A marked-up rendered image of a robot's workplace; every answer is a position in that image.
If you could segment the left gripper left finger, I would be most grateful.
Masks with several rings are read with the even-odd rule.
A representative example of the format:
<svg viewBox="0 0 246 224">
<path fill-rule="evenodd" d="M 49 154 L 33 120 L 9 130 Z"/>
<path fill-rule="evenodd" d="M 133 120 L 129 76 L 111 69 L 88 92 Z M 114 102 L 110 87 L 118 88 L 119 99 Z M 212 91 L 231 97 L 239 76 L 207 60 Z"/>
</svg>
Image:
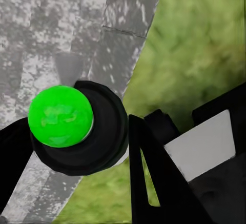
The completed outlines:
<svg viewBox="0 0 246 224">
<path fill-rule="evenodd" d="M 28 117 L 0 130 L 0 215 L 33 151 Z"/>
</svg>

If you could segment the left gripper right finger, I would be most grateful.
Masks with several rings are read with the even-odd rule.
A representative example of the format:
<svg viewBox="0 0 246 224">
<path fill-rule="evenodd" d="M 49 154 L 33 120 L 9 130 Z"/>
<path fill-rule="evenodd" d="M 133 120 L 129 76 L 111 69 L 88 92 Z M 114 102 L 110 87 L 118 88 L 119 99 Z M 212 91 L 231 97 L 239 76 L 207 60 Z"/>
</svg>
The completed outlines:
<svg viewBox="0 0 246 224">
<path fill-rule="evenodd" d="M 132 224 L 215 224 L 148 122 L 128 117 Z M 148 202 L 141 149 L 159 207 Z"/>
</svg>

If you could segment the insectifuge atomizer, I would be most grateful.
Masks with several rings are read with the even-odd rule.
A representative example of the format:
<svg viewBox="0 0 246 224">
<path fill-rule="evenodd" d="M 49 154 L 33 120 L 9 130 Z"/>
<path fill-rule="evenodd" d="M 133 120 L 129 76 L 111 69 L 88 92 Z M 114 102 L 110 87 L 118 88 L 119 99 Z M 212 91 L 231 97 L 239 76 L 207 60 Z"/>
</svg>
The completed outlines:
<svg viewBox="0 0 246 224">
<path fill-rule="evenodd" d="M 129 156 L 129 117 L 108 86 L 77 80 L 87 61 L 69 51 L 53 62 L 61 85 L 40 92 L 28 110 L 32 147 L 53 171 L 86 176 Z"/>
</svg>

